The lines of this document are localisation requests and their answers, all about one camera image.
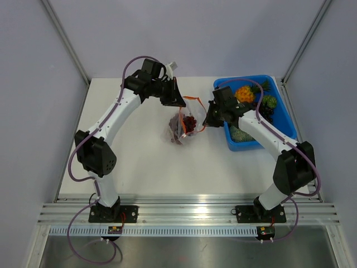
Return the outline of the dark purple grape bunch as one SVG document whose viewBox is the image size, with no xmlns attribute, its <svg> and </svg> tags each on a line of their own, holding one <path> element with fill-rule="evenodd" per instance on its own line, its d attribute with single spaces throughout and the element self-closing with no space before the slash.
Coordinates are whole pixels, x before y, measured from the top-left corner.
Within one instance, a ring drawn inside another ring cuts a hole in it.
<svg viewBox="0 0 357 268">
<path fill-rule="evenodd" d="M 182 142 L 179 140 L 180 131 L 179 131 L 179 114 L 175 114 L 168 123 L 168 131 L 170 134 L 170 140 L 172 143 L 177 145 L 182 145 Z"/>
</svg>

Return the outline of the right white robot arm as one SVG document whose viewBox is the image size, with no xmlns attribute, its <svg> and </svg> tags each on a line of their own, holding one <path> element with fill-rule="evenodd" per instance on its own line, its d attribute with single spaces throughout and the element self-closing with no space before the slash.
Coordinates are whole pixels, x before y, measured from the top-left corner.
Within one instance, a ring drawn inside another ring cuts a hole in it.
<svg viewBox="0 0 357 268">
<path fill-rule="evenodd" d="M 276 166 L 272 185 L 255 198 L 252 210 L 259 221 L 266 221 L 273 211 L 299 189 L 313 180 L 320 180 L 315 166 L 313 146 L 284 135 L 259 113 L 259 107 L 239 103 L 230 87 L 213 91 L 213 100 L 204 120 L 206 127 L 222 127 L 225 123 L 246 132 L 274 158 Z"/>
</svg>

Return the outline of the clear zip bag orange zipper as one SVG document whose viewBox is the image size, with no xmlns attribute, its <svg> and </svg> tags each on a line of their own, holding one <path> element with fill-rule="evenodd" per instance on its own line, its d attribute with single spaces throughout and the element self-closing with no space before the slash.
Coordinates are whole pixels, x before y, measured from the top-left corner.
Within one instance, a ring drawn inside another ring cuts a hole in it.
<svg viewBox="0 0 357 268">
<path fill-rule="evenodd" d="M 207 109 L 199 97 L 183 96 L 183 99 L 186 107 L 179 107 L 175 110 L 163 131 L 162 140 L 186 146 L 206 129 L 204 119 Z"/>
</svg>

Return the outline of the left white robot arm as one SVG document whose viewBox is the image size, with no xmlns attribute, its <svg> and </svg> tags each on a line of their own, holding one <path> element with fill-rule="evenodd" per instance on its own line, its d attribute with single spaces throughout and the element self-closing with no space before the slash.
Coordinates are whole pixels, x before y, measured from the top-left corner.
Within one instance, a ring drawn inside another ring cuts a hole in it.
<svg viewBox="0 0 357 268">
<path fill-rule="evenodd" d="M 112 143 L 128 117 L 149 97 L 156 97 L 163 106 L 185 107 L 177 79 L 173 71 L 175 62 L 166 65 L 150 56 L 141 56 L 142 67 L 132 75 L 122 76 L 120 91 L 99 121 L 87 131 L 75 134 L 75 150 L 67 165 L 69 175 L 74 177 L 71 164 L 77 158 L 88 172 L 86 180 L 92 180 L 97 198 L 90 203 L 90 223 L 134 223 L 137 220 L 136 206 L 121 206 L 114 185 L 112 171 L 117 157 Z"/>
</svg>

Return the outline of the red grape bunch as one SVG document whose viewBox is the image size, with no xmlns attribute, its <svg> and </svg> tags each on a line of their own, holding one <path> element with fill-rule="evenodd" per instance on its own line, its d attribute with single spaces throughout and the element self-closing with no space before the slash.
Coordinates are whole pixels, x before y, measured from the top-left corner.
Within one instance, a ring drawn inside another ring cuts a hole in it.
<svg viewBox="0 0 357 268">
<path fill-rule="evenodd" d="M 195 130 L 197 121 L 193 116 L 184 116 L 183 123 L 184 123 L 184 132 L 190 133 Z"/>
</svg>

